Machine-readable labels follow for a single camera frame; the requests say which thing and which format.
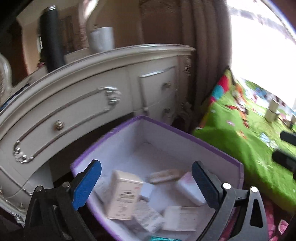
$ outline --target cartoon print bedding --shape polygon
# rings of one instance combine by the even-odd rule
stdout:
[[[281,105],[281,114],[268,123],[265,112],[271,98]],[[276,96],[246,80],[234,80],[227,69],[215,86],[207,113],[193,135],[236,158],[244,165],[245,181],[257,186],[286,211],[296,210],[296,182],[292,173],[275,163],[272,152],[279,148],[296,155],[296,147],[282,141],[283,121],[293,111]]]

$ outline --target brown curtain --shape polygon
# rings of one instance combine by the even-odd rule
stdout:
[[[202,117],[200,105],[231,64],[226,0],[141,0],[140,8],[145,43],[186,44],[196,49],[188,86],[194,127]]]

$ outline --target green blanket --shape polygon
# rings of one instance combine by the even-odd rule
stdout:
[[[271,159],[277,148],[296,155],[296,147],[279,137],[281,131],[290,131],[283,123],[286,113],[281,110],[280,117],[268,123],[264,118],[266,108],[258,102],[268,98],[270,93],[256,85],[246,90],[243,83],[232,79],[229,70],[217,86],[210,98],[208,112],[193,135],[243,163],[247,184],[258,187],[282,209],[295,211],[296,182],[293,175]]]

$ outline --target dresser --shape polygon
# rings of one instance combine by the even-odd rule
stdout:
[[[0,207],[23,222],[35,187],[53,187],[47,161],[112,120],[133,113],[171,124],[186,102],[192,51],[153,44],[76,53],[30,83],[0,113]]]

